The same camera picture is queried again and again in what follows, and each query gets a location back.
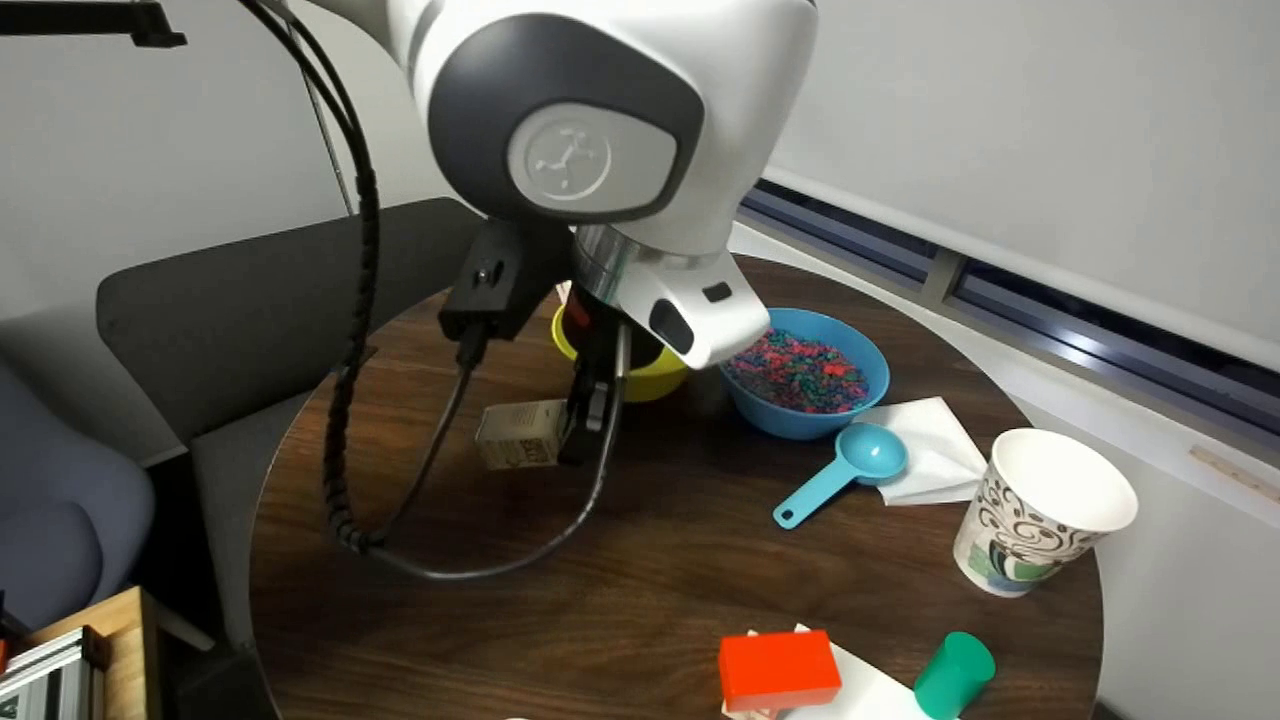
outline orange toy block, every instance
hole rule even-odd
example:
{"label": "orange toy block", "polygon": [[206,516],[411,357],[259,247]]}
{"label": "orange toy block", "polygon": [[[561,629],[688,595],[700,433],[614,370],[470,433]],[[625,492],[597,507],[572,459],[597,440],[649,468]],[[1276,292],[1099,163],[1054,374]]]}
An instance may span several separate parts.
{"label": "orange toy block", "polygon": [[826,631],[762,631],[720,638],[720,696],[726,711],[826,704],[840,673]]}

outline tabletop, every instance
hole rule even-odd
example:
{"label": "tabletop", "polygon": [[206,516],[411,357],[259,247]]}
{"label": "tabletop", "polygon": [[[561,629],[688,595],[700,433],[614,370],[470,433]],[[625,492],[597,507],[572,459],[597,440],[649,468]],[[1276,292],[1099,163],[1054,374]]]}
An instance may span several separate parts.
{"label": "tabletop", "polygon": [[[944,394],[979,448],[1028,425],[953,345],[845,282],[743,259],[762,303],[819,309],[868,333],[890,398]],[[399,500],[451,392],[438,296],[371,338],[349,433],[361,523]],[[572,369],[548,309],[480,365],[436,477],[395,547],[423,563],[513,559],[557,536],[586,492],[583,468],[483,470],[483,403],[565,394]],[[825,629],[913,682],[944,631],[986,638],[996,682],[966,716],[1092,716],[1099,579],[1085,555],[1025,598],[975,593],[953,563],[961,503],[885,507],[852,489],[796,531],[772,503],[826,464],[833,440],[750,433],[717,370],[660,403],[627,403],[597,516],[541,563],[426,582],[338,550],[324,529],[326,384],[302,403],[267,470],[253,540],[253,620],[284,716],[524,716],[625,720],[720,711],[720,637]]]}

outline cable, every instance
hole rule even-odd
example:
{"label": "cable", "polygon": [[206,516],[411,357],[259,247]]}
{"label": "cable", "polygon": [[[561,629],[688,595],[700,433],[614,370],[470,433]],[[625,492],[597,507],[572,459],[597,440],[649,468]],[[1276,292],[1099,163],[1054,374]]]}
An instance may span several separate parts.
{"label": "cable", "polygon": [[423,566],[423,563],[404,559],[399,550],[388,550],[388,547],[369,547],[369,555],[388,566],[399,566],[408,577],[421,577],[421,579],[464,582],[464,579],[490,579],[490,577],[507,577],[517,566],[526,566],[526,563],[542,559],[548,550],[557,550],[565,540],[572,540],[586,523],[586,516],[597,513],[597,503],[604,496],[614,425],[620,425],[620,408],[625,408],[627,357],[630,357],[630,334],[627,334],[627,324],[620,324],[614,370],[610,370],[610,387],[609,387],[609,415],[604,415],[604,440],[598,440],[592,489],[586,489],[586,500],[579,503],[579,513],[561,529],[561,536],[542,540],[541,547],[533,547],[517,559],[483,563],[483,566]]}
{"label": "cable", "polygon": [[319,90],[324,107],[333,110],[335,127],[344,131],[344,145],[351,150],[351,166],[354,166],[354,191],[361,191],[361,282],[354,282],[354,309],[351,309],[351,333],[349,333],[349,351],[335,369],[335,384],[333,384],[333,398],[326,398],[326,427],[324,427],[324,523],[335,536],[338,547],[354,550],[354,555],[371,555],[388,566],[399,566],[408,577],[421,579],[483,579],[483,577],[505,577],[517,566],[534,563],[541,555],[557,550],[569,536],[579,531],[579,523],[592,516],[598,492],[604,492],[604,477],[609,477],[609,456],[610,456],[610,440],[614,440],[614,415],[620,415],[620,378],[627,374],[627,326],[620,324],[620,360],[614,360],[614,374],[609,387],[609,418],[604,418],[604,448],[597,459],[597,477],[592,477],[592,492],[583,500],[583,507],[572,516],[572,523],[553,536],[548,543],[507,559],[507,563],[487,563],[487,566],[423,566],[399,550],[388,547],[391,531],[399,529],[404,513],[411,507],[411,500],[421,496],[421,489],[430,477],[430,464],[438,456],[438,444],[457,418],[457,408],[466,392],[470,369],[483,360],[483,345],[487,345],[487,326],[470,324],[458,338],[457,365],[458,365],[458,378],[448,394],[448,408],[436,418],[430,444],[421,459],[417,479],[408,483],[408,492],[399,496],[395,513],[388,523],[378,523],[377,531],[361,531],[354,513],[351,513],[351,489],[349,489],[349,418],[351,418],[351,394],[354,394],[354,378],[363,369],[363,345],[371,333],[371,298],[377,298],[377,274],[378,274],[378,191],[377,191],[377,172],[369,160],[369,145],[363,145],[363,127],[361,127],[361,110],[338,79],[338,72],[333,68],[326,52],[315,43],[315,35],[289,10],[289,5],[279,0],[245,0],[245,9],[284,43],[284,52],[298,63],[302,79]]}

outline bowl rim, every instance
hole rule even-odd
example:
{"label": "bowl rim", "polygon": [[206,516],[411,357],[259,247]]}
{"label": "bowl rim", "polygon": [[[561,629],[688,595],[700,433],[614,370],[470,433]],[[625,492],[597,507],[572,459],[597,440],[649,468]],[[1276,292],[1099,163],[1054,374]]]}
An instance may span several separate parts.
{"label": "bowl rim", "polygon": [[878,365],[885,365],[885,387],[878,387],[878,392],[868,392],[864,398],[854,398],[854,403],[845,408],[845,411],[799,411],[799,408],[783,408],[783,403],[772,403],[772,398],[747,392],[747,384],[739,384],[735,370],[726,370],[730,360],[717,365],[720,374],[725,374],[739,394],[762,403],[768,411],[796,415],[796,418],[852,418],[852,415],[871,411],[871,408],[887,394],[887,387],[890,387],[890,369],[887,369],[885,349],[878,349],[868,333],[845,324],[840,317],[814,311],[814,309],[791,309],[791,303],[768,309],[768,317],[777,317],[777,311],[833,320],[833,324],[840,324],[845,333],[852,333],[854,338],[864,338],[864,345],[878,357]]}

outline paper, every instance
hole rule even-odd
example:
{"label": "paper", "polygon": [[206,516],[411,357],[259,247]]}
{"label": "paper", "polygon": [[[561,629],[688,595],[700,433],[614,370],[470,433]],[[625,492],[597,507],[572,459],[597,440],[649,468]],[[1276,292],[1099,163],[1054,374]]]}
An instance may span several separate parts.
{"label": "paper", "polygon": [[885,503],[966,503],[986,470],[983,452],[938,394],[885,403],[860,425],[885,425],[906,444],[906,470],[874,483]]}
{"label": "paper", "polygon": [[783,720],[926,720],[914,692],[885,674],[874,662],[833,644],[840,692],[833,704],[791,706]]}

